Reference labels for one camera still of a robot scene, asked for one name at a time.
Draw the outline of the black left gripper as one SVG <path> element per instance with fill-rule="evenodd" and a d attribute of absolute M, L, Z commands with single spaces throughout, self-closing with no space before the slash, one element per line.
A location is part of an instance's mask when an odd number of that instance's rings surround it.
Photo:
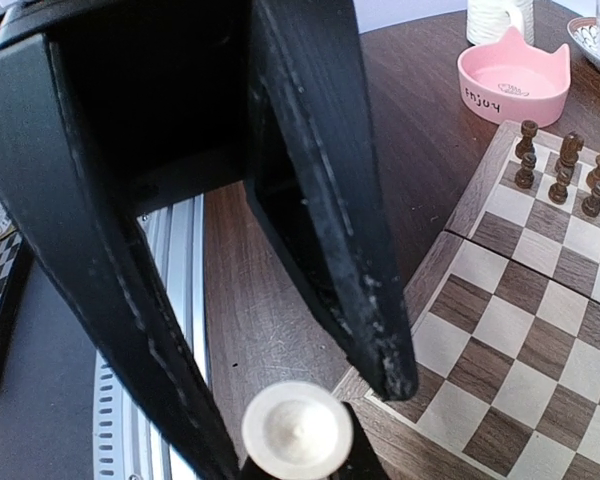
<path fill-rule="evenodd" d="M 233 182 L 249 1 L 19 1 L 0 12 L 0 199 L 127 219 Z"/>

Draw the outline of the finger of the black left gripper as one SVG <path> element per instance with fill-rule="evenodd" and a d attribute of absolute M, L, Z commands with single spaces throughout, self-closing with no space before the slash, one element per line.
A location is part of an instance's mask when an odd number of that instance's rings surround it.
<path fill-rule="evenodd" d="M 233 442 L 144 233 L 72 92 L 59 46 L 0 51 L 0 201 L 146 417 L 203 479 L 235 479 Z"/>
<path fill-rule="evenodd" d="M 314 318 L 383 399 L 418 373 L 349 1 L 255 1 L 249 206 Z"/>

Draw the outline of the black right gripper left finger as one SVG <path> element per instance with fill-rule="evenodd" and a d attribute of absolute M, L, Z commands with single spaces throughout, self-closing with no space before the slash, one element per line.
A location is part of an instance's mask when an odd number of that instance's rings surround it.
<path fill-rule="evenodd" d="M 262 470 L 251 457 L 248 457 L 239 474 L 240 480 L 265 480 L 265 471 Z"/>

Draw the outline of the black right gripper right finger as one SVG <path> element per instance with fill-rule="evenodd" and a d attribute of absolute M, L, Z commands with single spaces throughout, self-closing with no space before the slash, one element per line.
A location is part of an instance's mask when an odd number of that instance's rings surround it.
<path fill-rule="evenodd" d="M 340 480 L 388 480 L 365 431 L 350 403 L 343 402 L 353 425 L 353 442 L 349 455 L 343 465 L 332 475 Z"/>

